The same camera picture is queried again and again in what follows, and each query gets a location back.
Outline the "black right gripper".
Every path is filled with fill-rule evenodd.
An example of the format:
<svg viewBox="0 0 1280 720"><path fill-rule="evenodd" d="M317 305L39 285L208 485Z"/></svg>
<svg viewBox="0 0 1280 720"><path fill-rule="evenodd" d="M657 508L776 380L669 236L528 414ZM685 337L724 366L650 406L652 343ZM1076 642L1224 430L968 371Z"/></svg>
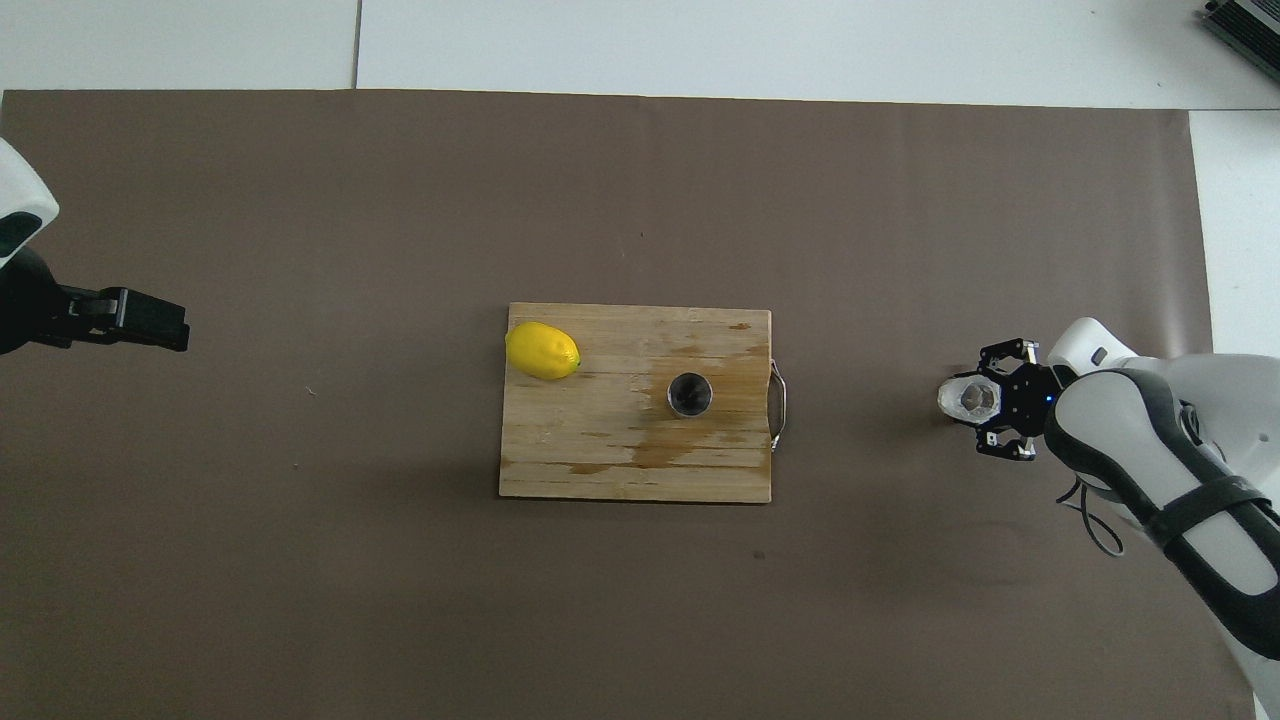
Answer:
<svg viewBox="0 0 1280 720"><path fill-rule="evenodd" d="M1044 433L1050 410L1062 391L1055 369L1039 363L1039 348L1038 342L1025 338L980 348L978 372L995 375L1000 405L996 430L977 430L978 454L1015 462L1038 457L1030 436Z"/></svg>

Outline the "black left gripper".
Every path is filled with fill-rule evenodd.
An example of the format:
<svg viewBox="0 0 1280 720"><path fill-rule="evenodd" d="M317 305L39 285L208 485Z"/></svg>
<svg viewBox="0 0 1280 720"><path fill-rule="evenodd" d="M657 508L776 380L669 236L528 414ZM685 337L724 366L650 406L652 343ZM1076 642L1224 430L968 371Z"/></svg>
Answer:
<svg viewBox="0 0 1280 720"><path fill-rule="evenodd" d="M128 288L65 288L61 328L72 342L143 345L184 352L189 347L186 309ZM65 293L31 247L0 269L0 355L31 342L65 306Z"/></svg>

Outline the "clear crinkled plastic cup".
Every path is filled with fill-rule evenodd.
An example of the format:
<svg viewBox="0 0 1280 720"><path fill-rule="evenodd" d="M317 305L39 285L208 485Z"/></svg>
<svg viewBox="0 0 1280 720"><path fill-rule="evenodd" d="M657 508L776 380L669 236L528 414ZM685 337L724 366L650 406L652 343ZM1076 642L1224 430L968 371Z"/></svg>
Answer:
<svg viewBox="0 0 1280 720"><path fill-rule="evenodd" d="M1004 391L991 377L972 372L945 380L937 392L940 410L954 421L982 427L1002 410Z"/></svg>

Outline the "steel double jigger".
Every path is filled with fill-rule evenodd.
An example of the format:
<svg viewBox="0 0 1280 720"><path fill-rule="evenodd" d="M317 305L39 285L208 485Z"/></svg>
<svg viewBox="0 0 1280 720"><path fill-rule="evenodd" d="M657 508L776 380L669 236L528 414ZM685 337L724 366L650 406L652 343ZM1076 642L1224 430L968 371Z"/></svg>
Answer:
<svg viewBox="0 0 1280 720"><path fill-rule="evenodd" d="M694 419L709 411L714 389L707 377L685 372L675 377L666 388L666 402L680 419Z"/></svg>

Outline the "brown paper table mat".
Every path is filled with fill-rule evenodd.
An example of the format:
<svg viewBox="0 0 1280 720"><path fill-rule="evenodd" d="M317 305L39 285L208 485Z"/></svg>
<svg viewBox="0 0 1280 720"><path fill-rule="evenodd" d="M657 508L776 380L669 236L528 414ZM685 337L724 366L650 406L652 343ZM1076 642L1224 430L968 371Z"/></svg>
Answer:
<svg viewBox="0 0 1280 720"><path fill-rule="evenodd" d="M0 357L0 720L1253 720L1142 538L934 392L1210 350L1180 111L9 92L58 279L189 351ZM513 301L767 309L765 506L502 498Z"/></svg>

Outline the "yellow lemon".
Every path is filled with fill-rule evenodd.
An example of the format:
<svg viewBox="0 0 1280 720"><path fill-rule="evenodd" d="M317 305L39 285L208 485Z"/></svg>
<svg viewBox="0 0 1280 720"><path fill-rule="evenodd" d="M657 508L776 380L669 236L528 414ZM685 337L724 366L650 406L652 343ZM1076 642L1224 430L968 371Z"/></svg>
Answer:
<svg viewBox="0 0 1280 720"><path fill-rule="evenodd" d="M507 363L536 379L563 379L581 365L575 340L543 322L518 323L506 333L504 342Z"/></svg>

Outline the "wooden cutting board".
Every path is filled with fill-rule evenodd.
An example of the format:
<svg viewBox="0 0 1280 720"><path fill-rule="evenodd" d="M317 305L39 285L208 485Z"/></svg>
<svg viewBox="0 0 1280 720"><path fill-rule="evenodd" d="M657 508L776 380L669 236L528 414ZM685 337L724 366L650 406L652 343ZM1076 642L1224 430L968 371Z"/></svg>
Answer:
<svg viewBox="0 0 1280 720"><path fill-rule="evenodd" d="M677 503L772 500L764 309L512 302L509 325L543 322L581 352L572 375L508 368L498 491L503 497ZM681 373L709 379L694 419L666 402Z"/></svg>

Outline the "grey ribbed electronic device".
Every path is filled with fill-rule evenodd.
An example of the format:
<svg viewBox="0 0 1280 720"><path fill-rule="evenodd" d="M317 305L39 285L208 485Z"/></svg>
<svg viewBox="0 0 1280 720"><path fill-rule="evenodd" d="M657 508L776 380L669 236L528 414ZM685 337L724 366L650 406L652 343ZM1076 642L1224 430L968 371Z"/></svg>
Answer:
<svg viewBox="0 0 1280 720"><path fill-rule="evenodd" d="M1280 63L1280 0L1206 0L1210 33L1240 51Z"/></svg>

